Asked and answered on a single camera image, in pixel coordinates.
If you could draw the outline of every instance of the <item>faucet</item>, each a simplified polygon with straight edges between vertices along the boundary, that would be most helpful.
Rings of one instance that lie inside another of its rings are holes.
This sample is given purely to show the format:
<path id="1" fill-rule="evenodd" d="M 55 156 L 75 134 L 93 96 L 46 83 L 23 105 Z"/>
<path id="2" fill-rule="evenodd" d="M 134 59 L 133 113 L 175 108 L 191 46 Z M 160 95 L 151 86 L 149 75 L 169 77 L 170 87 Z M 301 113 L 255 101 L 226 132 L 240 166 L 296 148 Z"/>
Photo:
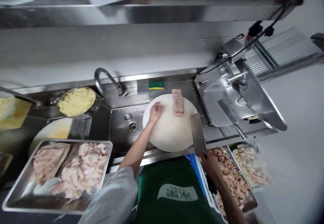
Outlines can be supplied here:
<path id="1" fill-rule="evenodd" d="M 105 73 L 108 76 L 108 78 L 113 82 L 113 84 L 116 86 L 116 88 L 118 90 L 118 96 L 124 97 L 128 93 L 127 90 L 125 90 L 119 83 L 117 83 L 115 81 L 115 79 L 109 74 L 108 71 L 106 71 L 103 68 L 98 68 L 94 72 L 95 73 L 94 74 L 95 75 L 94 80 L 96 82 L 97 89 L 98 89 L 98 91 L 99 91 L 99 93 L 101 94 L 102 97 L 104 97 L 105 93 L 104 93 L 104 90 L 102 89 L 102 86 L 101 86 L 101 83 L 100 83 L 99 75 L 100 75 L 101 72 Z"/>

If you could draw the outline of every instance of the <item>meat slicer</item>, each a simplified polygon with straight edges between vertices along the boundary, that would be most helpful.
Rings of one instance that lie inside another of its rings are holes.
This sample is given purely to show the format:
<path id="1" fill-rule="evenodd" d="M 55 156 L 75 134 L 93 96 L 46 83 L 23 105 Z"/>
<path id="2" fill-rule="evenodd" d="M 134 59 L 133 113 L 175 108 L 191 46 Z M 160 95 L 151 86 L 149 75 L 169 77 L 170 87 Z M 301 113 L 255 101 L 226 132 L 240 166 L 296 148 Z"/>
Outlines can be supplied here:
<path id="1" fill-rule="evenodd" d="M 247 136 L 237 123 L 257 115 L 278 130 L 287 125 L 275 104 L 246 63 L 246 49 L 233 38 L 217 54 L 215 64 L 195 78 L 195 84 L 210 124 L 216 127 L 234 125 L 243 139 Z"/>

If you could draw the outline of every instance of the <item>overhead shelf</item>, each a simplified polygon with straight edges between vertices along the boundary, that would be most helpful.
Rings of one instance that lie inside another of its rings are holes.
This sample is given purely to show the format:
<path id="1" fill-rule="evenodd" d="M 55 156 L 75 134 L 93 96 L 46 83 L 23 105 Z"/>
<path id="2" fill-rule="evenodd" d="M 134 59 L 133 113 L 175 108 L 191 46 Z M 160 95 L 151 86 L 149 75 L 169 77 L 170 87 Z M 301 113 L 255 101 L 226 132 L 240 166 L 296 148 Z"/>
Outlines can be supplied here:
<path id="1" fill-rule="evenodd" d="M 35 0 L 0 6 L 0 29 L 257 21 L 270 20 L 279 8 L 280 0 L 126 0 L 100 7 L 88 0 Z"/>

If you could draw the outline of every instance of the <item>apron logo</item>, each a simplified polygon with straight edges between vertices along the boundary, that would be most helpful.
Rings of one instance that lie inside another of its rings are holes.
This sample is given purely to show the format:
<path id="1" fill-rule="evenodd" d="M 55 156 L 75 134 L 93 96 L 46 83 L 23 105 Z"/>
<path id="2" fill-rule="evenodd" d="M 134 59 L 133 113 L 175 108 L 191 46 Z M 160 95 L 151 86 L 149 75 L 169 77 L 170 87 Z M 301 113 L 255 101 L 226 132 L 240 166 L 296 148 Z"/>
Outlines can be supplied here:
<path id="1" fill-rule="evenodd" d="M 171 184 L 164 184 L 159 190 L 158 199 L 167 198 L 178 201 L 195 201 L 198 199 L 194 187 L 179 187 Z"/>

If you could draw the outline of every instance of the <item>electrical cable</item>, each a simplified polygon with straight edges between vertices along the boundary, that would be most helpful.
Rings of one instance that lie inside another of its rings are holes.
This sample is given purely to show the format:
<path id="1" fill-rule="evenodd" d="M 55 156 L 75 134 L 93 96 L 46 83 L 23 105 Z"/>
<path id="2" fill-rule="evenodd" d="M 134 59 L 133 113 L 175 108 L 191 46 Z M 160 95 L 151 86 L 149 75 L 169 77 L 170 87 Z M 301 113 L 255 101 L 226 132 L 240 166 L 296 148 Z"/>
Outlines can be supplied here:
<path id="1" fill-rule="evenodd" d="M 243 49 L 241 49 L 239 52 L 237 52 L 233 56 L 228 57 L 226 60 L 224 60 L 223 62 L 219 63 L 214 68 L 212 68 L 212 69 L 210 69 L 210 70 L 208 70 L 206 72 L 201 72 L 199 74 L 200 75 L 201 74 L 205 74 L 205 73 L 208 73 L 208 72 L 216 69 L 220 65 L 224 64 L 225 62 L 229 61 L 231 58 L 235 57 L 236 55 L 238 55 L 239 53 L 241 53 L 242 51 L 244 51 L 247 47 L 249 47 L 251 44 L 253 44 L 257 39 L 259 39 L 261 36 L 263 36 L 267 31 L 270 31 L 271 29 L 273 29 L 273 26 L 279 21 L 279 19 L 283 16 L 283 14 L 286 12 L 286 10 L 288 9 L 288 7 L 290 5 L 302 5 L 302 4 L 303 4 L 303 0 L 285 0 L 284 4 L 271 16 L 271 18 L 273 16 L 275 16 L 281 10 L 280 14 L 277 16 L 277 18 L 274 20 L 274 22 L 270 26 L 268 26 L 266 29 L 264 29 L 264 31 L 262 33 L 260 33 L 259 35 L 257 35 L 255 37 L 255 39 L 253 39 L 248 45 L 246 45 Z"/>
<path id="2" fill-rule="evenodd" d="M 279 9 L 278 11 L 280 11 L 281 10 L 281 12 L 280 12 L 280 14 L 277 16 L 277 18 L 276 18 L 276 20 L 274 20 L 274 22 L 270 25 L 270 26 L 268 26 L 262 33 L 260 33 L 258 36 L 256 36 L 255 37 L 255 39 L 253 39 L 248 45 L 246 45 L 244 48 L 242 48 L 239 52 L 237 52 L 236 54 L 234 54 L 233 56 L 231 56 L 231 57 L 228 57 L 226 60 L 224 60 L 223 62 L 221 62 L 221 63 L 219 63 L 217 66 L 215 66 L 214 68 L 212 68 L 212 69 L 210 69 L 210 70 L 208 70 L 208 71 L 206 71 L 206 72 L 201 72 L 201 73 L 199 73 L 200 75 L 201 74 L 205 74 L 205 73 L 208 73 L 208 72 L 210 72 L 210 71 L 212 71 L 213 69 L 216 69 L 217 67 L 219 67 L 220 65 L 222 65 L 222 64 L 224 64 L 225 62 L 227 62 L 227 61 L 229 61 L 231 58 L 233 58 L 233 57 L 235 57 L 236 55 L 238 55 L 239 53 L 241 53 L 243 50 L 245 50 L 247 47 L 249 47 L 251 44 L 253 44 L 256 40 L 258 40 L 261 36 L 263 36 L 265 33 L 266 33 L 266 31 L 267 31 L 267 29 L 270 29 L 270 28 L 272 28 L 278 21 L 279 21 L 279 19 L 283 16 L 283 14 L 285 13 L 285 11 L 287 10 L 287 8 L 289 7 L 288 5 L 288 2 L 286 2 L 282 7 L 281 7 L 281 9 Z"/>

